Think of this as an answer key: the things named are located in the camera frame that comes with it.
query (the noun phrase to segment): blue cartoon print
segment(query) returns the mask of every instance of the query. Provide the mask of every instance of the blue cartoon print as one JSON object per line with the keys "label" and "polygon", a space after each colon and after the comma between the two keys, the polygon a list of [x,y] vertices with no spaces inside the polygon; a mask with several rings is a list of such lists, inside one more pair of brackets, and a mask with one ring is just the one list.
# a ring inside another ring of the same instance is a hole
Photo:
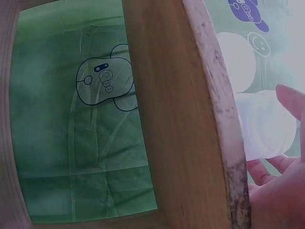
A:
{"label": "blue cartoon print", "polygon": [[90,58],[79,67],[75,80],[78,98],[88,106],[113,100],[124,112],[138,108],[128,45],[113,48],[110,58]]}
{"label": "blue cartoon print", "polygon": [[269,32],[257,8],[257,0],[228,0],[235,17],[244,22],[253,22],[263,32]]}

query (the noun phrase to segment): transparent cup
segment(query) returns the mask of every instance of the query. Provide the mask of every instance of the transparent cup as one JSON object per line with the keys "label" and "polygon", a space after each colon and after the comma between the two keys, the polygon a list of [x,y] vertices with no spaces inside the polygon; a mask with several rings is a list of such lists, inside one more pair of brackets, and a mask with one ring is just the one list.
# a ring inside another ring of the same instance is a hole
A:
{"label": "transparent cup", "polygon": [[277,100],[276,92],[235,94],[244,138],[246,160],[272,158],[284,154],[292,145],[296,119]]}

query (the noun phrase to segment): hand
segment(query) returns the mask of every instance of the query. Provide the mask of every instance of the hand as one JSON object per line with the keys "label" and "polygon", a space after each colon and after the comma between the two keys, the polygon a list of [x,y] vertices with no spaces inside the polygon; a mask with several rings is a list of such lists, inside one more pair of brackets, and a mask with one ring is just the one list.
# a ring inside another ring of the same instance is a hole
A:
{"label": "hand", "polygon": [[277,156],[267,161],[281,175],[271,176],[260,160],[249,161],[252,229],[305,228],[305,94],[278,85],[281,104],[299,121],[301,156]]}

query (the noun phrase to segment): finger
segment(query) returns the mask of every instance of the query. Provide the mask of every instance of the finger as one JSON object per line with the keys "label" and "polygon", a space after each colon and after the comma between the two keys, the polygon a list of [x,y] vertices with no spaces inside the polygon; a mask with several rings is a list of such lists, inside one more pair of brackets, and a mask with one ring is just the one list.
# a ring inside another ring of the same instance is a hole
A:
{"label": "finger", "polygon": [[274,168],[277,169],[281,174],[283,174],[286,169],[296,160],[298,157],[288,157],[286,155],[276,156],[267,161],[273,165]]}
{"label": "finger", "polygon": [[301,162],[305,162],[305,110],[302,112],[300,126]]}
{"label": "finger", "polygon": [[248,183],[248,189],[249,189],[249,195],[251,195],[259,189],[259,186]]}
{"label": "finger", "polygon": [[270,175],[268,170],[265,168],[263,163],[258,160],[248,161],[247,162],[248,171],[253,179],[253,181],[258,185],[262,186],[267,184],[275,177]]}
{"label": "finger", "polygon": [[276,95],[278,101],[297,119],[301,120],[302,111],[305,108],[305,94],[293,88],[277,85]]}

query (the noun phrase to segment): wooden frame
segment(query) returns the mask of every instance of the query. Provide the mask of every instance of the wooden frame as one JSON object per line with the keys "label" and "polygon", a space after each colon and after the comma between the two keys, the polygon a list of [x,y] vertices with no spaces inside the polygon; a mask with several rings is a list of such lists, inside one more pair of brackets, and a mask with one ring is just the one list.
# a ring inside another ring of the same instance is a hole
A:
{"label": "wooden frame", "polygon": [[10,62],[20,10],[51,1],[0,0],[0,228],[249,229],[241,129],[202,0],[123,0],[158,210],[76,224],[31,223],[10,136]]}

